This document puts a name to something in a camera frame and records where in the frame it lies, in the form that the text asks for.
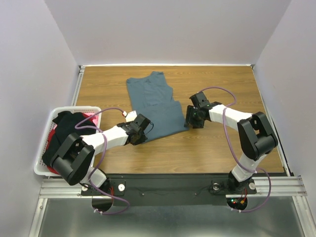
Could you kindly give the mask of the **blue-grey t-shirt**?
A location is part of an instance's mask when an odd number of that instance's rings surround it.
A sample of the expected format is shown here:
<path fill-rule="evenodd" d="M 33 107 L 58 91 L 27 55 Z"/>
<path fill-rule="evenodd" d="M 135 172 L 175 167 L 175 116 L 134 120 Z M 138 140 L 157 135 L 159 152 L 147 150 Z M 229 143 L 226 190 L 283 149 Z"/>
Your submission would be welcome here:
<path fill-rule="evenodd" d="M 132 109 L 153 124 L 146 128 L 147 142 L 189 130 L 179 101 L 173 98 L 173 88 L 163 72 L 153 71 L 144 78 L 126 80 Z"/>

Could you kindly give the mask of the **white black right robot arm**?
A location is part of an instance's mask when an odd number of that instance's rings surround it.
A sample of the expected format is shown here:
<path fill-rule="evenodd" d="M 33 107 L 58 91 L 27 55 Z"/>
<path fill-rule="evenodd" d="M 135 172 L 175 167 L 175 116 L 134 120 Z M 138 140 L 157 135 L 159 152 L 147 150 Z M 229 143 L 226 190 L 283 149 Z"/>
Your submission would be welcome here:
<path fill-rule="evenodd" d="M 231 192 L 238 193 L 257 172 L 259 163 L 278 146 L 276 135 L 262 112 L 245 113 L 216 103 L 201 108 L 187 106 L 185 127 L 203 128 L 206 120 L 223 125 L 229 149 L 237 163 L 228 175 L 227 187 Z M 242 150 L 239 159 L 233 151 L 228 127 L 238 132 Z"/>

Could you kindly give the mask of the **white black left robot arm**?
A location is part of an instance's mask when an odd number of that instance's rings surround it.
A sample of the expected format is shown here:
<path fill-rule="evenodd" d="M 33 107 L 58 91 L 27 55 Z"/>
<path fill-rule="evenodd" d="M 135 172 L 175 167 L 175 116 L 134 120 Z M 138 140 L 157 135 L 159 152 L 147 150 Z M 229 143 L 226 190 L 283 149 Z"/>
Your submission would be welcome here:
<path fill-rule="evenodd" d="M 106 194 L 110 182 L 100 169 L 92 167 L 95 155 L 113 147 L 127 144 L 138 145 L 147 140 L 145 129 L 150 121 L 130 121 L 91 135 L 79 136 L 72 133 L 67 136 L 59 149 L 49 158 L 46 165 L 53 168 L 69 185 L 87 184 L 100 195 Z"/>

